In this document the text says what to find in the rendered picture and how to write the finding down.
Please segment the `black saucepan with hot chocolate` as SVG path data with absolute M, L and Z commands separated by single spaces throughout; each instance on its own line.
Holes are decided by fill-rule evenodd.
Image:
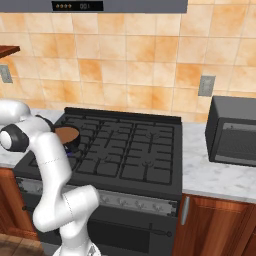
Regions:
M 55 134 L 59 137 L 68 156 L 79 151 L 80 131 L 75 126 L 55 126 Z

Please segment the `black gas hob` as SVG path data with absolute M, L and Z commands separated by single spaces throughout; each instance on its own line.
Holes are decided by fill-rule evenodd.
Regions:
M 179 200 L 182 196 L 182 123 L 179 117 L 65 109 L 56 121 L 80 131 L 68 156 L 69 184 Z

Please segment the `silver oven control panel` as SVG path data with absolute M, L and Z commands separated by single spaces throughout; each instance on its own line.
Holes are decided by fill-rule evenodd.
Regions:
M 43 192 L 41 181 L 18 177 L 16 182 L 22 192 L 41 197 Z M 176 217 L 178 215 L 178 202 L 175 200 L 157 199 L 105 190 L 99 190 L 98 193 L 101 206 L 162 216 Z

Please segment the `dark grey microwave oven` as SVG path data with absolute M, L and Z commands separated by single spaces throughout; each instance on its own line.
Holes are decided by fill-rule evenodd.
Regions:
M 213 96 L 205 139 L 210 162 L 256 167 L 256 99 Z

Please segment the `black oven door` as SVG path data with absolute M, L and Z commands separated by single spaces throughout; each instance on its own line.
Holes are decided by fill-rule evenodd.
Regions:
M 171 256 L 177 216 L 162 216 L 100 205 L 89 220 L 93 219 L 144 228 L 152 223 L 154 229 L 165 232 L 171 231 L 172 236 L 160 236 L 139 231 L 130 233 L 115 232 L 113 230 L 88 230 L 88 233 L 105 256 Z

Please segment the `grey extractor hood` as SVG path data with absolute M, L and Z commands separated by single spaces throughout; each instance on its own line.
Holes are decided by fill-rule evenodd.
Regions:
M 4 13 L 183 14 L 188 0 L 0 0 Z

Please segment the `brown wooden cupboard door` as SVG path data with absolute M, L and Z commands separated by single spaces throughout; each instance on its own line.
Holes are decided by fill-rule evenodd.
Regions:
M 38 241 L 31 217 L 23 210 L 23 206 L 24 201 L 13 171 L 0 167 L 0 231 Z
M 172 256 L 256 256 L 256 204 L 183 194 Z

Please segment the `brown wooden shelf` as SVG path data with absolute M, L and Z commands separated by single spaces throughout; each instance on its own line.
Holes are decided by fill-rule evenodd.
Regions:
M 9 56 L 19 51 L 20 51 L 19 46 L 0 45 L 0 58 L 4 58 L 6 56 Z

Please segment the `grey wall socket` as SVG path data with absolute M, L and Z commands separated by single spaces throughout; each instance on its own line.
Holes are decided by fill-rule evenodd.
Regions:
M 0 76 L 4 83 L 12 83 L 12 77 L 7 65 L 0 65 Z
M 199 96 L 211 97 L 215 83 L 215 76 L 202 75 L 200 78 Z

